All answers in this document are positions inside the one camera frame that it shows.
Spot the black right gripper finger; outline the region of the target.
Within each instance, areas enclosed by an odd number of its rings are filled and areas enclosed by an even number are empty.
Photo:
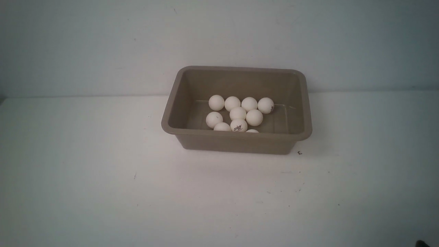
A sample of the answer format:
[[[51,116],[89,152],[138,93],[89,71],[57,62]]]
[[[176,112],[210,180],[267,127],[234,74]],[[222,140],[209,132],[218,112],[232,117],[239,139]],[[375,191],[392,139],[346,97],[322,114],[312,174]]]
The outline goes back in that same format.
[[[417,240],[416,247],[430,247],[425,241]]]

